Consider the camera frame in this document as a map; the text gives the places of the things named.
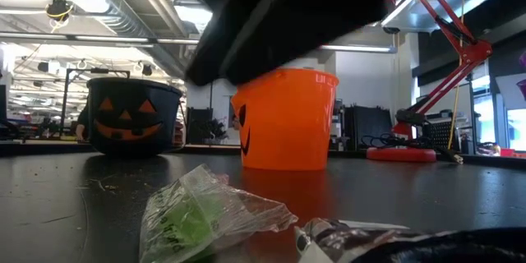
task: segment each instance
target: black pumpkin bucket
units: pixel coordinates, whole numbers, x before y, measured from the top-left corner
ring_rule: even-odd
[[[153,81],[95,78],[90,89],[90,143],[113,156],[157,155],[173,145],[182,92]]]

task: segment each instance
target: window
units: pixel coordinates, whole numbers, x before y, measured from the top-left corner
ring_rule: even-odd
[[[493,118],[493,99],[483,95],[473,99],[475,112],[480,114],[476,121],[479,143],[495,142],[495,119]]]
[[[526,109],[508,111],[510,148],[526,151]]]

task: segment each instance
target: cable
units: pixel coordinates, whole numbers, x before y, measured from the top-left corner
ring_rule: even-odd
[[[362,145],[367,148],[372,147],[377,149],[396,148],[400,146],[413,149],[432,149],[444,155],[449,161],[462,164],[464,160],[454,151],[435,145],[433,136],[436,134],[436,127],[427,120],[425,123],[424,127],[431,127],[431,137],[420,136],[416,139],[407,140],[405,138],[393,136],[389,133],[384,133],[381,136],[362,136]]]
[[[42,46],[42,44],[40,44],[39,46],[37,46],[37,48],[35,48],[35,50],[33,50],[33,52],[32,52],[28,57],[26,57],[26,58],[24,59],[23,62],[21,62],[18,66],[16,66],[16,67],[13,69],[13,72],[14,72],[16,69],[18,69],[19,67],[23,67],[23,66],[25,65],[25,63],[26,63],[27,61],[29,61],[30,58],[33,57],[33,55],[34,55],[35,53],[37,53],[37,52],[40,50],[40,47],[41,47],[41,46]],[[33,61],[35,60],[35,58],[36,58],[36,56],[33,57],[33,59],[31,59],[30,63],[33,62]]]
[[[60,18],[61,18],[60,21],[62,21],[62,19],[64,18],[64,16],[66,16],[68,13],[72,12],[73,7],[74,7],[74,5],[71,5],[67,11],[65,11],[65,12],[63,12],[63,13],[59,13],[59,14],[57,14],[57,15],[52,15],[52,14],[49,14],[49,13],[48,13],[48,8],[49,8],[49,4],[48,4],[48,5],[46,5],[46,9],[45,9],[45,11],[46,11],[46,14],[47,14],[49,17],[51,17],[51,18],[59,18],[59,17],[60,17]]]
[[[58,29],[58,27],[55,25],[55,26],[53,27],[53,29],[51,30],[51,34],[53,34],[53,33],[55,32],[56,29]],[[25,63],[26,63],[27,61],[29,61],[29,59],[30,59],[31,57],[33,57],[33,55],[35,55],[35,54],[40,50],[40,48],[42,47],[42,45],[44,45],[44,44],[39,44],[39,46],[37,46],[37,48],[35,48],[35,50],[33,50],[33,52],[32,52],[32,53],[31,53],[31,54],[30,54],[30,55],[24,60],[24,62],[21,62],[20,65],[16,66],[16,67],[13,69],[13,71],[15,71],[16,69],[18,69],[19,67],[23,67],[23,66],[25,65]],[[35,58],[36,58],[36,56],[34,56],[33,59],[31,59],[30,63],[33,62],[33,60],[35,60]]]
[[[462,0],[462,16],[460,21],[464,23],[464,0]],[[463,40],[460,39],[460,48],[462,48]],[[462,57],[459,56],[459,67],[462,66]],[[454,125],[457,120],[457,108],[459,107],[459,84],[457,83],[455,94],[454,94],[454,107],[453,114],[451,115],[451,129],[450,129],[450,139],[447,141],[447,149],[451,149],[451,144],[453,144],[453,134],[454,134]]]

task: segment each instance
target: red lamp base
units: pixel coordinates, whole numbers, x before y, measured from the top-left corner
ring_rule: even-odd
[[[367,158],[382,161],[432,163],[436,161],[433,149],[369,148]]]

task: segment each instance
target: plastic candy bucket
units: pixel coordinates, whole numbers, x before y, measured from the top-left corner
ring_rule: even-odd
[[[241,85],[232,97],[248,168],[325,168],[338,78],[307,69],[279,69]]]

